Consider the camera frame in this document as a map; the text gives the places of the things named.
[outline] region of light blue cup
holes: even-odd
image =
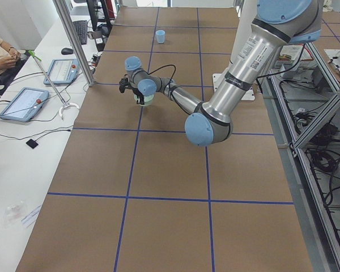
[[[156,40],[158,41],[158,43],[163,44],[165,42],[165,31],[157,30],[155,34],[156,34]]]

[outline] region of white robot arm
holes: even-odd
[[[208,102],[197,99],[169,78],[149,75],[137,57],[125,61],[127,77],[120,81],[120,91],[133,90],[138,104],[144,104],[146,96],[161,92],[189,114],[185,132],[193,144],[208,146],[224,141],[232,133],[232,111],[277,49],[318,39],[323,2],[259,0],[252,33]]]

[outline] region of keyboard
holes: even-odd
[[[79,37],[80,44],[87,44],[87,21],[86,20],[74,21],[73,25]]]

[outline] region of white desk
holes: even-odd
[[[72,18],[73,20],[88,19],[86,16],[72,16]],[[35,53],[42,59],[42,65],[47,69],[54,58],[75,58],[74,54],[61,55],[63,47],[70,47],[70,43],[58,19],[38,45]],[[90,60],[97,52],[94,41],[88,39],[83,50]],[[30,58],[17,77],[38,71],[40,70],[35,61]],[[51,96],[55,95],[52,88],[43,85],[43,79],[43,75],[19,79],[7,89],[1,100],[11,100],[23,87],[47,89]],[[81,106],[86,95],[84,89],[87,89],[86,80],[83,75],[80,75],[67,89],[71,96],[70,102]],[[64,99],[68,99],[65,93],[62,95]],[[50,99],[35,119],[51,119],[61,105],[57,96]],[[0,112],[4,107],[5,105],[0,105]],[[0,134],[21,138],[44,130],[67,127],[74,123],[77,115],[78,110],[70,107],[63,112],[64,120],[59,116],[51,122],[19,123],[0,119]],[[43,203],[69,135],[67,131],[51,133],[41,138],[35,149],[25,144],[27,140],[17,141],[0,136],[0,272],[15,271],[34,226],[32,224],[25,228],[20,220],[6,226],[3,220],[6,207],[25,201],[28,214]]]

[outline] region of blue and white tablet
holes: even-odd
[[[69,84],[78,75],[79,63],[77,59],[54,59],[49,66],[48,75],[50,80],[57,85]],[[45,78],[45,85],[50,85]]]
[[[28,122],[38,113],[48,97],[47,90],[24,87],[0,113],[0,118]]]

